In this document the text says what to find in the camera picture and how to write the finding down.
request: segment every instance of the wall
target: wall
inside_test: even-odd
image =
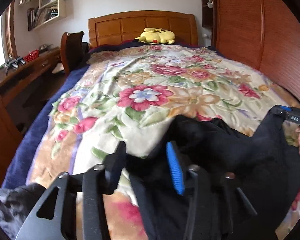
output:
[[[15,12],[15,14],[22,13],[23,15],[23,19],[18,19],[18,22],[15,22],[18,52],[28,51],[29,48],[33,48],[34,45],[44,43],[53,43],[55,46],[59,46],[61,36],[64,32],[84,31],[85,36],[83,40],[89,41],[89,18],[134,10],[166,10],[194,14],[197,20],[197,26],[199,27],[199,42],[202,45],[204,44],[201,28],[201,0],[66,0],[67,17],[65,19],[30,33],[27,31],[26,17],[24,17],[26,10],[25,12],[24,10],[24,8],[19,8],[18,12]]]

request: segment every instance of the red basket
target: red basket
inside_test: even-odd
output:
[[[27,56],[25,56],[23,59],[26,61],[26,62],[30,62],[30,61],[33,61],[35,60],[37,57],[39,57],[39,50],[36,49],[34,51],[31,51]]]

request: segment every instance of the bed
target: bed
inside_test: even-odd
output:
[[[218,0],[216,50],[197,46],[195,19],[189,14],[134,11],[89,19],[90,43],[96,48],[43,108],[19,146],[3,186],[37,182],[48,187],[61,171],[81,173],[102,162],[119,140],[127,143],[129,153],[144,157],[177,114],[199,121],[219,117],[251,136],[270,107],[300,107],[300,73],[292,71],[296,68],[292,61],[300,71],[296,60],[300,25],[280,0],[262,1],[260,7],[248,0],[261,8],[256,28],[249,25],[258,23],[256,15],[248,13],[253,10],[236,7],[244,12],[239,14],[245,17],[242,26],[236,11],[227,13],[233,10],[228,0]],[[271,27],[274,7],[280,7],[287,19],[276,23],[275,29]],[[280,24],[287,22],[297,49],[284,46],[291,41],[285,41],[290,36],[281,34]],[[170,29],[177,43],[125,42],[145,27]],[[276,44],[271,43],[274,36]],[[286,123],[284,128],[288,143],[297,146],[296,126]],[[126,172],[116,194],[104,201],[112,239],[147,239]],[[278,238],[284,239],[299,218],[300,194],[277,229]]]

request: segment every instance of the yellow plush toy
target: yellow plush toy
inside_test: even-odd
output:
[[[145,28],[140,37],[135,38],[132,42],[142,41],[144,43],[159,44],[159,43],[174,43],[175,35],[171,31],[163,29]]]

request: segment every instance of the blanket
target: blanket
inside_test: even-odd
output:
[[[206,48],[144,45],[92,53],[87,64],[77,84],[52,104],[28,183],[48,187],[61,171],[85,172],[113,153],[119,140],[143,158],[178,114],[199,121],[218,117],[251,136],[272,106],[288,105],[263,74]],[[284,124],[287,142],[298,146],[295,128]],[[112,239],[135,239],[131,232],[147,239],[126,171],[116,194],[104,200]],[[299,217],[300,194],[277,229],[280,239]]]

